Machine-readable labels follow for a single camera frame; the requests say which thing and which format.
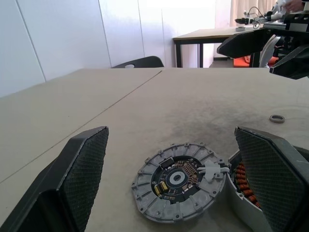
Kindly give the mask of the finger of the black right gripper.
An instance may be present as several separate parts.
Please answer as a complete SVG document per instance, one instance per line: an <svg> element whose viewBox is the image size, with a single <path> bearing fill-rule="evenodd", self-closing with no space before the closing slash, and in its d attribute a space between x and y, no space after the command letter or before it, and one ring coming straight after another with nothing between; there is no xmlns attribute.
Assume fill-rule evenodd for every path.
<svg viewBox="0 0 309 232"><path fill-rule="evenodd" d="M240 58L261 52L269 40L267 29L256 29L237 33L226 40L217 48L217 53L230 58Z"/></svg>
<svg viewBox="0 0 309 232"><path fill-rule="evenodd" d="M287 54L269 69L271 74L290 79L309 76L309 46L302 45Z"/></svg>

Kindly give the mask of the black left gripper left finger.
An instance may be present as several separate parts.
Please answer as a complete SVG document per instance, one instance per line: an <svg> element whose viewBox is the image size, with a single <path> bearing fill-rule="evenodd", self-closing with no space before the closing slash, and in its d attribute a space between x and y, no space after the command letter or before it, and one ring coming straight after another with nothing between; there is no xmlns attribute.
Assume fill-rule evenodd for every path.
<svg viewBox="0 0 309 232"><path fill-rule="evenodd" d="M106 154L106 126L71 137L34 179L2 224L2 232L83 232Z"/></svg>

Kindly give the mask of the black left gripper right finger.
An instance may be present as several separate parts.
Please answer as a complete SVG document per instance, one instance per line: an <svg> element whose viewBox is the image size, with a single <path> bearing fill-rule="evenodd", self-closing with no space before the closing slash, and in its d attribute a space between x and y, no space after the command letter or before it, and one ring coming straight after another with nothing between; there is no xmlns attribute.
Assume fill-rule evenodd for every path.
<svg viewBox="0 0 309 232"><path fill-rule="evenodd" d="M274 232L309 230L309 162L274 134L235 128L249 186Z"/></svg>

